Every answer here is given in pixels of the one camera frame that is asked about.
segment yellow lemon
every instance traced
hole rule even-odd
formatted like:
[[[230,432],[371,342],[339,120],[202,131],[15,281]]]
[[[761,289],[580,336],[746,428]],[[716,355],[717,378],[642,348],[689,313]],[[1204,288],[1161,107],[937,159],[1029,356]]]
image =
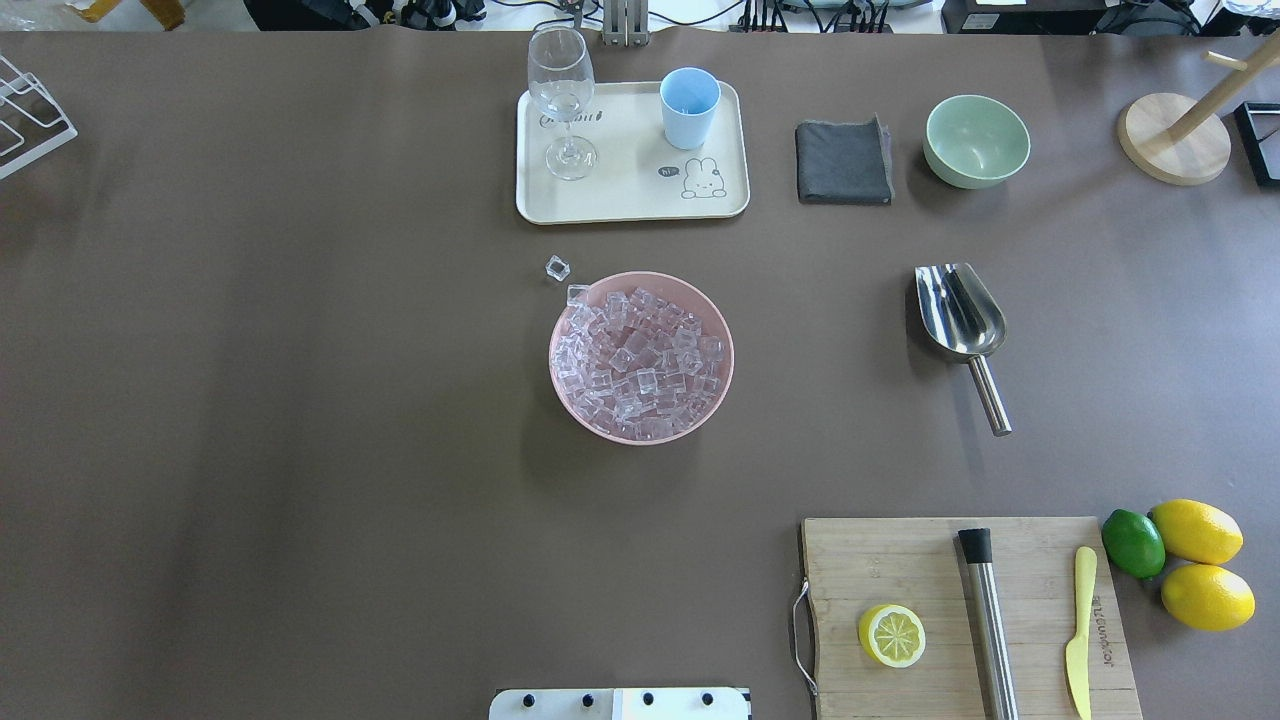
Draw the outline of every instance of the yellow lemon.
[[[1183,565],[1160,588],[1165,610],[1197,630],[1230,630],[1253,618],[1253,591],[1217,565]]]
[[[1151,521],[1160,530],[1165,550],[1192,562],[1221,565],[1244,544],[1240,527],[1230,515],[1194,500],[1161,502],[1151,509]]]
[[[863,650],[890,667],[909,667],[924,655],[924,623],[901,605],[877,605],[858,621]]]

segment folded towel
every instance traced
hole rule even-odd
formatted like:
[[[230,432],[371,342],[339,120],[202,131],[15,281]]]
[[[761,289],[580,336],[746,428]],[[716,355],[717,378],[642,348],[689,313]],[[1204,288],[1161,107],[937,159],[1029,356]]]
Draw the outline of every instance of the folded towel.
[[[801,202],[887,205],[893,201],[888,128],[805,120],[796,126],[796,186]]]

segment lemon slice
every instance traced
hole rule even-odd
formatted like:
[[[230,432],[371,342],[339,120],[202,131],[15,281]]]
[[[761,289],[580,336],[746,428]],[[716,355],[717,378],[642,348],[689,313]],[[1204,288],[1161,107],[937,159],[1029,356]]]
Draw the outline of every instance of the lemon slice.
[[[890,667],[910,667],[924,655],[924,623],[901,605],[877,605],[858,621],[863,650]]]

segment white dish rack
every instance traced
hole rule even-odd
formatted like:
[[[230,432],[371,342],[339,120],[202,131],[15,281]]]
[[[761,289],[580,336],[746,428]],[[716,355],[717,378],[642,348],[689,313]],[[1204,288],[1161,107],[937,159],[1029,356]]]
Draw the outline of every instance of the white dish rack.
[[[0,55],[0,179],[76,137],[76,126],[32,73]]]
[[[751,720],[746,688],[507,689],[489,720]]]

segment lemon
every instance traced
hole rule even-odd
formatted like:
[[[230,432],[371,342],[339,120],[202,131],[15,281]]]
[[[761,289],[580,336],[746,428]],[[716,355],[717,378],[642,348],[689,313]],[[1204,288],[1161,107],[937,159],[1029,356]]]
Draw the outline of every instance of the lemon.
[[[1151,509],[1151,520],[1165,550],[1192,562],[1221,565],[1244,544],[1240,527],[1230,515],[1194,500],[1170,500]]]
[[[1253,591],[1217,565],[1184,565],[1160,588],[1165,610],[1197,630],[1230,630],[1253,618]]]
[[[1125,573],[1146,580],[1165,569],[1165,543],[1144,515],[1116,510],[1102,523],[1102,544],[1107,557]]]
[[[890,667],[909,667],[924,655],[924,623],[901,605],[877,605],[858,621],[863,650]]]

